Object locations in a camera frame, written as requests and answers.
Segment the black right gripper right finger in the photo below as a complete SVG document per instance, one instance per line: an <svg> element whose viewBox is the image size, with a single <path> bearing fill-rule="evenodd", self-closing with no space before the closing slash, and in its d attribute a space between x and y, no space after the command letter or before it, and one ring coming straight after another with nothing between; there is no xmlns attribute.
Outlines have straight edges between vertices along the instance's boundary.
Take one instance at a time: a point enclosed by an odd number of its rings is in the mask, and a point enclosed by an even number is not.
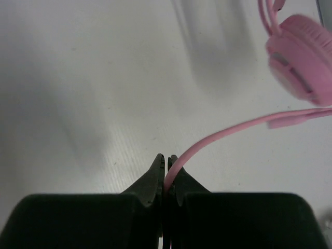
<svg viewBox="0 0 332 249"><path fill-rule="evenodd" d="M327 248L311 207L293 193L210 192L181 169L168 204L172 248Z"/></svg>

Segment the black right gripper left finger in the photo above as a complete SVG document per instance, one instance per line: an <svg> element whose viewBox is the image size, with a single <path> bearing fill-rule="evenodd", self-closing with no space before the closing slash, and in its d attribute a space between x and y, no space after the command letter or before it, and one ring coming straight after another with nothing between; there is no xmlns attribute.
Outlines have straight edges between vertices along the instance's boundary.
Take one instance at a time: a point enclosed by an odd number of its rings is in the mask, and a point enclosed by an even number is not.
<svg viewBox="0 0 332 249"><path fill-rule="evenodd" d="M13 209L5 248L157 248L165 160L122 193L34 194Z"/></svg>

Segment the pink headphones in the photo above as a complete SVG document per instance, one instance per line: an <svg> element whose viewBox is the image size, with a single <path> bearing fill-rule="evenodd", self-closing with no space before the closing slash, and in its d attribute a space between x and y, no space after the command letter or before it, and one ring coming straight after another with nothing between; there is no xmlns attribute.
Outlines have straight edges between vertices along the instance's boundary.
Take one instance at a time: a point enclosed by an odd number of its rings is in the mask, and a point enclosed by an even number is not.
<svg viewBox="0 0 332 249"><path fill-rule="evenodd" d="M331 32L295 14L278 22L284 1L258 1L268 34L266 51L272 74L295 98L315 106L331 105Z"/></svg>

